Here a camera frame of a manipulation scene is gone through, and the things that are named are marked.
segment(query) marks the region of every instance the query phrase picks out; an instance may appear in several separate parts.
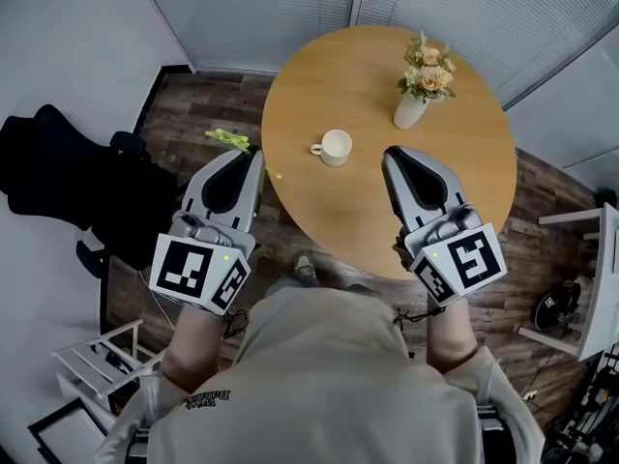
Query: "white cup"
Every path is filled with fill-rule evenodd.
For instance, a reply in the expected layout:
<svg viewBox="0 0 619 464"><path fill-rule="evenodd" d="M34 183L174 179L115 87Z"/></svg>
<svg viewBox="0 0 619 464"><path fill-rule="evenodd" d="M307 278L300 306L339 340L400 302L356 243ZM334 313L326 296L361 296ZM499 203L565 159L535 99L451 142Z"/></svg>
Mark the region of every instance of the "white cup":
<svg viewBox="0 0 619 464"><path fill-rule="evenodd" d="M352 149L352 139L343 130L329 130L322 136L322 143L312 144L309 150L313 155L320 155L331 166L344 165Z"/></svg>

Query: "black chair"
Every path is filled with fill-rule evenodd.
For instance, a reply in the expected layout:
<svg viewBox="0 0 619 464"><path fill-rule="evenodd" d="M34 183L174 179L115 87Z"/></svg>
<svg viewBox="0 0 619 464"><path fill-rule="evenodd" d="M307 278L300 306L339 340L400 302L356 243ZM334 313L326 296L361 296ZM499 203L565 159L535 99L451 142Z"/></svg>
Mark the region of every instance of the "black chair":
<svg viewBox="0 0 619 464"><path fill-rule="evenodd" d="M59 218L92 232L100 251L76 252L96 277L116 255L136 270L153 260L179 194L176 177L150 160L146 143L118 131L109 147L84 137L52 105L34 118L9 117L0 130L0 190L19 215Z"/></svg>

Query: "white marker cube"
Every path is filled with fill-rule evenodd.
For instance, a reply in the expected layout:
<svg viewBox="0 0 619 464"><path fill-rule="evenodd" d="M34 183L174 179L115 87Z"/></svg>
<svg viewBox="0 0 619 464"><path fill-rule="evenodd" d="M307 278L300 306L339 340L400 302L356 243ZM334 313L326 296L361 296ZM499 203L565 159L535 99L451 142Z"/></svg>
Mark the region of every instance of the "white marker cube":
<svg viewBox="0 0 619 464"><path fill-rule="evenodd" d="M250 271L239 249L160 234L149 286L184 305L223 315Z"/></svg>
<svg viewBox="0 0 619 464"><path fill-rule="evenodd" d="M438 305L484 287L507 273L491 223L423 247L411 271Z"/></svg>

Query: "wooden floor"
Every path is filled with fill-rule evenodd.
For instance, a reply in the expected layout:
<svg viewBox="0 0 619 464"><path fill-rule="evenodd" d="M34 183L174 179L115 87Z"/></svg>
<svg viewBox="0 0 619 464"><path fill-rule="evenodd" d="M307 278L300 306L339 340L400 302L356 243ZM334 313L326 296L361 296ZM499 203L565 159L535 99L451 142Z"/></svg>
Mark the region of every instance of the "wooden floor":
<svg viewBox="0 0 619 464"><path fill-rule="evenodd" d="M270 78L238 74L169 75L141 133L153 160L186 182L227 149L206 137L205 131L222 128L259 143L262 108L271 82ZM587 366L515 331L528 323L531 306L544 291L582 274L586 263L579 255L578 231L582 229L536 222L539 216L590 209L595 204L589 190L561 172L522 152L517 158L514 206L499 234L509 272L468 300L479 342L500 360L517 391L539 391L530 407L540 425L548 428L565 411ZM309 249L323 285L361 283L380 292L393 307L413 313L425 309L426 293L419 281L367 275L323 252L295 225L268 181L252 234L261 248L252 257L253 273L236 307L249 309L262 299L270 284L291 271L293 255ZM178 306L165 300L162 305L174 321ZM172 335L140 276L118 260L112 261L110 269L107 318L114 327L143 318L142 341L152 349L163 348ZM426 323L405 325L404 337L416 359L423 359ZM229 366L240 341L239 336L224 343L222 368Z"/></svg>

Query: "flower vase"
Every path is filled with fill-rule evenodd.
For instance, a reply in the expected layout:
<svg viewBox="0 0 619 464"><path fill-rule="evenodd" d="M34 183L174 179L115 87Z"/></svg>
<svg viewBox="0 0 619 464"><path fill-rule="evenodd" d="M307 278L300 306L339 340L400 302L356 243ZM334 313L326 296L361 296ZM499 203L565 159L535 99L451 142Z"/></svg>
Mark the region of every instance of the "flower vase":
<svg viewBox="0 0 619 464"><path fill-rule="evenodd" d="M424 102L423 98L415 98L412 95L402 95L396 113L394 114L394 124L400 129L412 127L426 111L429 100Z"/></svg>

